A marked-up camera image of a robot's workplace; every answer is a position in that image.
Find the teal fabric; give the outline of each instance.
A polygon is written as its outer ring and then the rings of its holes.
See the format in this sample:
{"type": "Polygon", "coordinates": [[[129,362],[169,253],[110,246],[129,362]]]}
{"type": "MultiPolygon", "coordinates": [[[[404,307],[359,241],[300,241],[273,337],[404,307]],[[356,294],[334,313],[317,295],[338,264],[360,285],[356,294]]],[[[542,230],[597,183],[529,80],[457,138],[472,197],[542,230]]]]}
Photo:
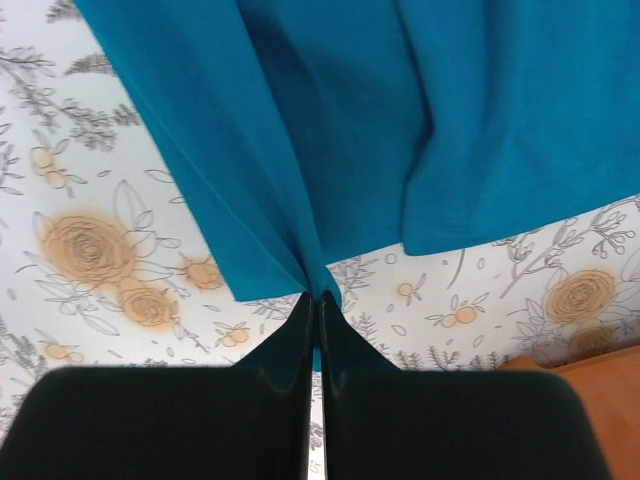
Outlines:
{"type": "Polygon", "coordinates": [[[76,4],[239,300],[640,190],[639,1],[76,4]]]}

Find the white floral fabric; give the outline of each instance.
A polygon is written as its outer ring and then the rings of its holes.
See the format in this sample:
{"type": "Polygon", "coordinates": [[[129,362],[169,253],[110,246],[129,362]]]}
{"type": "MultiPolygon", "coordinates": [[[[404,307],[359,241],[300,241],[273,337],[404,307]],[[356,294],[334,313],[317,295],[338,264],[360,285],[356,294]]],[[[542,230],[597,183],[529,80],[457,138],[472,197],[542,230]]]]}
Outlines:
{"type": "MultiPolygon", "coordinates": [[[[49,369],[230,365],[297,296],[237,303],[70,0],[0,12],[0,430],[49,369]]],[[[640,334],[640,196],[464,250],[330,266],[347,320],[405,369],[543,365],[640,334]]],[[[310,478],[323,478],[314,374],[310,478]]]]}

